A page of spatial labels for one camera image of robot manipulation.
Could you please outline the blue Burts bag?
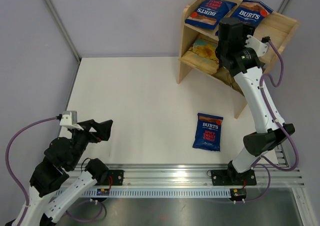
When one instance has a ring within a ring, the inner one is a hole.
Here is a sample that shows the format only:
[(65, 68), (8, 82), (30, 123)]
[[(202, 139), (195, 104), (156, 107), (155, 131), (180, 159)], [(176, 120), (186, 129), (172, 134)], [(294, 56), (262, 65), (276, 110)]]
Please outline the blue Burts bag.
[(238, 18), (242, 23), (257, 27), (272, 12), (273, 10), (261, 1), (242, 0), (230, 17)]
[(204, 29), (214, 30), (220, 20), (237, 4), (225, 0), (205, 0), (185, 20), (186, 24)]
[(197, 126), (193, 148), (220, 152), (223, 117), (197, 114)]

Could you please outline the tan kettle chips bag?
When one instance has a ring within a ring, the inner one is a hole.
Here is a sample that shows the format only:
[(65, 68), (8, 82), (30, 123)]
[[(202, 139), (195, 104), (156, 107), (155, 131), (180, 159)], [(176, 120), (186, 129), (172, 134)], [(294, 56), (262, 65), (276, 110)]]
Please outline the tan kettle chips bag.
[(217, 46), (215, 40), (199, 34), (180, 61), (213, 75), (219, 69), (219, 60), (215, 54)]

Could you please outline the light blue cassava chips bag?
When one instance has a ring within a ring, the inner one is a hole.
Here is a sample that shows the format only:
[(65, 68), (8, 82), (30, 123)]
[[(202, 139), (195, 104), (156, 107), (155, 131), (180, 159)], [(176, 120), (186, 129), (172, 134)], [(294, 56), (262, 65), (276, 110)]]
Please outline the light blue cassava chips bag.
[(217, 70), (217, 72), (214, 74), (214, 76), (224, 82), (226, 85), (230, 86), (235, 91), (239, 92), (241, 95), (244, 95), (240, 86), (237, 84), (235, 79), (230, 75), (230, 72), (221, 67)]

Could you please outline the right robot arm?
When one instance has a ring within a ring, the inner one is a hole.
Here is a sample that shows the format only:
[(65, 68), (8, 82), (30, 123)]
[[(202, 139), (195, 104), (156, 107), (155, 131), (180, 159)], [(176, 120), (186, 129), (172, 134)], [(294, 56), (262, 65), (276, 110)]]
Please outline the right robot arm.
[(232, 17), (221, 19), (218, 25), (216, 57), (239, 85), (255, 124), (255, 132), (243, 138), (242, 151), (227, 166), (227, 179), (233, 184), (240, 183), (260, 158), (295, 132), (293, 124), (281, 117), (265, 84), (269, 74), (263, 72), (260, 57), (274, 45), (269, 37), (256, 39), (254, 32), (254, 26)]

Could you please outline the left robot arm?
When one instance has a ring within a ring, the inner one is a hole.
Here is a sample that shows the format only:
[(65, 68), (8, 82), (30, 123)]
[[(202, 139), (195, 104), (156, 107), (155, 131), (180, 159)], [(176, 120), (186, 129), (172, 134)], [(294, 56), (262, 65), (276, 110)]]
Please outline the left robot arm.
[(71, 138), (58, 137), (50, 143), (44, 152), (43, 161), (36, 166), (30, 178), (28, 190), (14, 175), (9, 161), (5, 161), (9, 174), (25, 196), (19, 215), (7, 222), (7, 225), (56, 225), (87, 189), (107, 181), (108, 167), (98, 158), (92, 159), (77, 180), (52, 200), (53, 195), (69, 178), (68, 172), (77, 166), (87, 145), (109, 140), (113, 124), (112, 120), (98, 123), (93, 119), (74, 122), (67, 115), (62, 115), (59, 121), (61, 127), (71, 132)]

